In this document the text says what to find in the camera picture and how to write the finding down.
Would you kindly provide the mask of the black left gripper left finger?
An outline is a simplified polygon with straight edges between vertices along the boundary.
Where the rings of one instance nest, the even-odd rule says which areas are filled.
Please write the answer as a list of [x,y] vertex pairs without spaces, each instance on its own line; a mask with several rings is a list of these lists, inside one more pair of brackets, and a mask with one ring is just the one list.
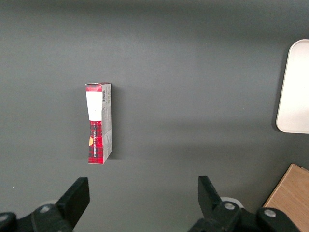
[[56,203],[44,204],[29,215],[17,218],[1,212],[2,232],[72,232],[90,202],[87,177],[79,177]]

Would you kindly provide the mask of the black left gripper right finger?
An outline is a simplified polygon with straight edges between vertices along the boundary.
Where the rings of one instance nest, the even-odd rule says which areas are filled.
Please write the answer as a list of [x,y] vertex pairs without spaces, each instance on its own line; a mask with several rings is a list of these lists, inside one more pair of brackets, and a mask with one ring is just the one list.
[[190,232],[297,232],[282,211],[259,208],[250,213],[232,201],[223,201],[207,176],[198,177],[198,202],[203,214]]

